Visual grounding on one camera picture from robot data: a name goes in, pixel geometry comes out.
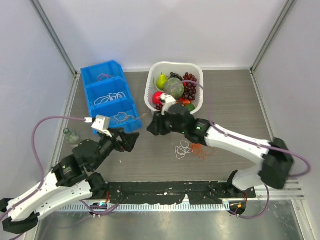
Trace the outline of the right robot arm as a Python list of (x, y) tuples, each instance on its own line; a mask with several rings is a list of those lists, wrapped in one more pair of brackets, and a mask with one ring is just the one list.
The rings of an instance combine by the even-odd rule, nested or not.
[(155, 136), (183, 134), (191, 143), (223, 149), (252, 161), (253, 167), (235, 170), (229, 176), (225, 190), (233, 198), (259, 185), (283, 189), (294, 164), (282, 139), (254, 139), (228, 131), (207, 119), (194, 117), (181, 104), (155, 112), (147, 131)]

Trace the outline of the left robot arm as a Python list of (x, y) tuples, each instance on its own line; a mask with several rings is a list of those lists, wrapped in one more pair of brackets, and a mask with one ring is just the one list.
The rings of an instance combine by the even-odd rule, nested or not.
[(3, 230), (23, 234), (37, 226), (51, 213), (75, 201), (102, 199), (107, 184), (96, 170), (112, 151), (131, 152), (140, 134), (125, 133), (123, 128), (111, 129), (111, 135), (101, 133), (99, 141), (83, 140), (72, 154), (63, 158), (44, 178), (25, 194), (0, 201)]

